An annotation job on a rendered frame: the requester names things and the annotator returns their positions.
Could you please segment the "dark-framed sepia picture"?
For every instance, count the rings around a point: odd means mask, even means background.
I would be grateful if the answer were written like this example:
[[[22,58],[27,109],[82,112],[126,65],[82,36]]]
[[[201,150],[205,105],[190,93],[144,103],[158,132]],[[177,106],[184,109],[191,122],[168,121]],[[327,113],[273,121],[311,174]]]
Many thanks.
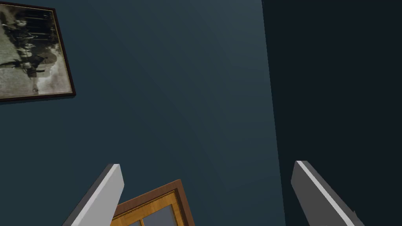
[[[0,103],[75,96],[56,10],[0,1]]]

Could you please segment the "wooden-framed picture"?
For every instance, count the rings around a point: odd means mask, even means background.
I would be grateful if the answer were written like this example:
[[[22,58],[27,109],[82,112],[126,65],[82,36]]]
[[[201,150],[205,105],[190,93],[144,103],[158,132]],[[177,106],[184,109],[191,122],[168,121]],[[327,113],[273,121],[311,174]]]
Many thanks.
[[[118,204],[110,226],[196,226],[180,179]]]

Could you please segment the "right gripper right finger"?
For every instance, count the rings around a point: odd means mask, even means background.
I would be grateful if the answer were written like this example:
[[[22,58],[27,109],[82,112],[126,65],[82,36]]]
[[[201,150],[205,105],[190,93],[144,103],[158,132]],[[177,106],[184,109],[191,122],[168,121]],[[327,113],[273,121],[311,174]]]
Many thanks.
[[[291,185],[309,226],[365,226],[308,161],[295,162]]]

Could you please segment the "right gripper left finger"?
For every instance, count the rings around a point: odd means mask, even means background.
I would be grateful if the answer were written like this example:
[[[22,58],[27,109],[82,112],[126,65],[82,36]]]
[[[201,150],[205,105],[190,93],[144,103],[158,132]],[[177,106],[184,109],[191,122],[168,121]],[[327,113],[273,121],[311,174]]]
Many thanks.
[[[124,188],[119,164],[108,164],[62,226],[110,226]]]

